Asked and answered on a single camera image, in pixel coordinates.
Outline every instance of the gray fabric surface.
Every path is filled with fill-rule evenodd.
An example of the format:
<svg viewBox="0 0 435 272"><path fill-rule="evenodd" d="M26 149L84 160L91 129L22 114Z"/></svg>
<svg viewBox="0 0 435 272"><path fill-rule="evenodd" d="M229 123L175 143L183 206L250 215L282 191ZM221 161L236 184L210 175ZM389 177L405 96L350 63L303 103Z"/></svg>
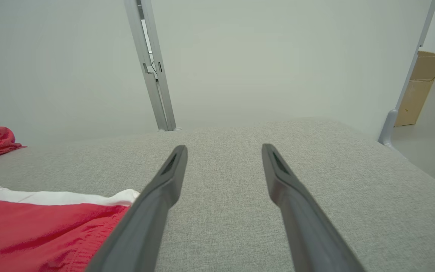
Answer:
<svg viewBox="0 0 435 272"><path fill-rule="evenodd" d="M110 196L141 191L188 146L156 271L292 271L261 144L276 146L369 272L435 271L435 180L338 122L173 131L23 148L0 156L0 185Z"/></svg>

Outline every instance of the metal frame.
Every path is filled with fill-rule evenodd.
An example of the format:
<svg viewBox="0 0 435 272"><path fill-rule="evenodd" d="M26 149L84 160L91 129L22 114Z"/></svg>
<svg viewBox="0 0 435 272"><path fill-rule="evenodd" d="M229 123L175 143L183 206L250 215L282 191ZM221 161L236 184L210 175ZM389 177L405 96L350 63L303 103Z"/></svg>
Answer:
<svg viewBox="0 0 435 272"><path fill-rule="evenodd" d="M139 8L136 0L125 0L125 10L127 13L128 23L133 36L133 42L135 43L135 49L139 57L140 68L142 69L145 85L147 86L147 92L149 93L150 103L152 104L152 110L154 110L154 116L157 122L159 131L169 131L167 124L164 107L159 95L159 89L154 73L149 72L148 67L152 66L150 61L149 49L147 42L145 41L145 34L143 32L142 21L140 17Z"/></svg>
<svg viewBox="0 0 435 272"><path fill-rule="evenodd" d="M147 36L149 36L157 78L159 79L160 94L162 95L162 104L167 119L167 127L169 130L176 130L176 120L174 119L171 95L169 94L169 86L167 85L167 78L165 76L164 61L162 60L159 38L157 37L157 27L154 19L154 12L152 11L152 2L151 0L141 0L141 2L143 15L145 17L145 26L147 27Z"/></svg>
<svg viewBox="0 0 435 272"><path fill-rule="evenodd" d="M395 121L397 120L397 114L400 107L400 104L402 103L402 99L404 98L404 94L407 90L407 85L409 84L410 76L412 75L412 71L414 67L416 66L417 57L419 48L421 48L424 44L424 41L426 39L427 31L429 30L430 21L432 20L432 16L434 15L435 11L435 0L432 0L430 2L429 11L427 13L426 20L424 22L423 31L421 33L421 36L419 38L419 42L417 43L416 51L414 52L414 57L412 58L412 63L409 67L409 72L407 73L406 82L404 83L404 86L402 86L402 91L399 96L399 100L397 100L397 105L395 105L395 109L390 110L387 114L387 118L385 119L384 126L382 127L382 131L380 132L380 136L378 137L378 142L389 147L390 149L396 151L399 153L402 157L402 153L400 153L394 146L392 145L392 132L394 128Z"/></svg>

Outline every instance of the cardboard box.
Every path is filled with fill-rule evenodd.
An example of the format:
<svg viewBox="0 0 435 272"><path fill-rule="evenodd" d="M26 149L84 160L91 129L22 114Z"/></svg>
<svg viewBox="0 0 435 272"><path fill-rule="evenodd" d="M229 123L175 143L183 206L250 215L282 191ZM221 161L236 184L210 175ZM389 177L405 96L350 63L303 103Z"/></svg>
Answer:
<svg viewBox="0 0 435 272"><path fill-rule="evenodd" d="M394 126L415 124L435 78L435 53L418 52Z"/></svg>

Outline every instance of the white stripe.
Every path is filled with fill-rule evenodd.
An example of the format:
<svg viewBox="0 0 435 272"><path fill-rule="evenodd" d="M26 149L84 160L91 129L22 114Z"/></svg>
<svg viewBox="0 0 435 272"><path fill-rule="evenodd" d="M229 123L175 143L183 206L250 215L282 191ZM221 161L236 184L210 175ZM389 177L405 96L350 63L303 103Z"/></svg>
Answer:
<svg viewBox="0 0 435 272"><path fill-rule="evenodd" d="M35 205L72 205L88 203L103 206L129 206L132 205L139 195L140 193L132 189L126 189L110 198L106 198L105 196L71 192L19 192L0 186L1 201Z"/></svg>

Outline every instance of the gray upholstered cushion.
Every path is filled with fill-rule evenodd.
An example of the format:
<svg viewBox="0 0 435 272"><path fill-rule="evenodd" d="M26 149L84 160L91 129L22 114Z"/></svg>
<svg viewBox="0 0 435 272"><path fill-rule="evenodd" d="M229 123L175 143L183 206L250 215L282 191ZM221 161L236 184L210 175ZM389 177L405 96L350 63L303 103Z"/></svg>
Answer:
<svg viewBox="0 0 435 272"><path fill-rule="evenodd" d="M188 146L181 198L157 271L292 271L261 144L277 147L369 272L435 271L435 180L379 143L321 119L174 131L23 148L0 156L0 185L110 196L145 187Z"/></svg>

